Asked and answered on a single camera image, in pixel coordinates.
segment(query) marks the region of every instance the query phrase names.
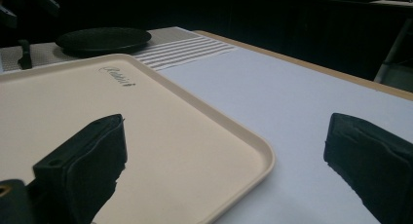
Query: wooden table edge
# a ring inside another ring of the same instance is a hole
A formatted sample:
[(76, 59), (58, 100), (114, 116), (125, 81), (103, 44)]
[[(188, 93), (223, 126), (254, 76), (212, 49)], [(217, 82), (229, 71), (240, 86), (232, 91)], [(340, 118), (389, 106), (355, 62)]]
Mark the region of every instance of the wooden table edge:
[(222, 36), (219, 36), (219, 35), (216, 35), (216, 34), (212, 34), (210, 32), (206, 32), (206, 31), (202, 31), (202, 30), (195, 30), (194, 32), (198, 33), (198, 34), (201, 34), (203, 36), (206, 36), (206, 37), (210, 37), (210, 38), (213, 38), (213, 39), (216, 39), (216, 40), (228, 43), (228, 44), (232, 44), (232, 45), (244, 48), (244, 49), (255, 51), (257, 53), (260, 53), (260, 54), (263, 54), (263, 55), (266, 55), (266, 56), (276, 57), (276, 58), (279, 58), (279, 59), (297, 64), (297, 65), (312, 69), (312, 70), (316, 70), (320, 73), (327, 74), (327, 75), (330, 75), (330, 76), (333, 76), (333, 77), (336, 77), (336, 78), (339, 78), (339, 79), (342, 79), (342, 80), (346, 80), (346, 81), (349, 81), (349, 82), (352, 82), (354, 84), (367, 87), (369, 89), (372, 89), (372, 90), (375, 90), (375, 91), (378, 91), (378, 92), (388, 93), (388, 94), (395, 95), (395, 96), (398, 96), (398, 97), (401, 97), (401, 98), (404, 98), (404, 99), (407, 99), (407, 100), (413, 100), (413, 93), (410, 93), (410, 92), (407, 92), (407, 91), (399, 90), (399, 89), (396, 89), (396, 88), (393, 88), (393, 87), (389, 87), (389, 86), (385, 86), (385, 85), (375, 83), (375, 82), (372, 82), (372, 81), (369, 81), (369, 80), (365, 80), (365, 79), (362, 79), (362, 78), (359, 78), (359, 77), (356, 77), (356, 76), (353, 76), (353, 75), (349, 75), (349, 74), (342, 73), (342, 72), (339, 72), (339, 71), (336, 71), (336, 70), (332, 70), (332, 69), (329, 69), (329, 68), (326, 68), (326, 67), (323, 67), (323, 66), (319, 66), (319, 65), (316, 65), (316, 64), (304, 61), (304, 60), (300, 60), (300, 59), (297, 59), (297, 58), (294, 58), (294, 57), (291, 57), (291, 56), (284, 56), (284, 55), (281, 55), (281, 54), (278, 54), (278, 53), (275, 53), (275, 52), (271, 52), (271, 51), (268, 51), (268, 50), (265, 50), (265, 49), (261, 49), (259, 47), (251, 46), (251, 45), (243, 43), (243, 42), (235, 41), (235, 40), (232, 40), (232, 39), (229, 39), (229, 38), (226, 38), (226, 37), (222, 37)]

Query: striped surface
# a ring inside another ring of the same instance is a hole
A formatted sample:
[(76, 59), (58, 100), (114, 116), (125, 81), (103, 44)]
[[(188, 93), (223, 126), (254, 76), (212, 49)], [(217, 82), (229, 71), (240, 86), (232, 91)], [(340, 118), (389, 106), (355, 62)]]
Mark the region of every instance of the striped surface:
[(207, 37), (197, 37), (152, 46), (133, 56), (155, 70), (163, 70), (171, 66), (216, 56), (235, 50), (236, 47)]

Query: black round plate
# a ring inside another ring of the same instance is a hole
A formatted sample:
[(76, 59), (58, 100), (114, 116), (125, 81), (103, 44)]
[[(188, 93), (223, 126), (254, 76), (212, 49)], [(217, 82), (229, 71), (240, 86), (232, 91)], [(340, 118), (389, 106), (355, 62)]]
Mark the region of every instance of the black round plate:
[(76, 55), (104, 55), (138, 50), (151, 39), (147, 31), (129, 27), (98, 27), (59, 36), (56, 44)]

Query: beige plastic tray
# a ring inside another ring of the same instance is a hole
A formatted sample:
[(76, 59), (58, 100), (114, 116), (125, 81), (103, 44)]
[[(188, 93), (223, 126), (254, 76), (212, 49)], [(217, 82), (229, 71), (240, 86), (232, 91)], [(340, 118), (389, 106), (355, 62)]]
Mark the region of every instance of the beige plastic tray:
[(131, 56), (0, 75), (0, 180), (91, 121), (125, 118), (127, 168), (94, 222), (210, 223), (264, 179), (271, 147)]

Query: white table surface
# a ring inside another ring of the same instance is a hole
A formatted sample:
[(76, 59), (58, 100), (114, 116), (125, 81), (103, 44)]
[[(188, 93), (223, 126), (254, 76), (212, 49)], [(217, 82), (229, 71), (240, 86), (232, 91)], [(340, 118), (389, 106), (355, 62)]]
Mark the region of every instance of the white table surface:
[(273, 172), (217, 223), (379, 223), (323, 160), (332, 113), (413, 142), (413, 101), (239, 49), (162, 74), (265, 138)]

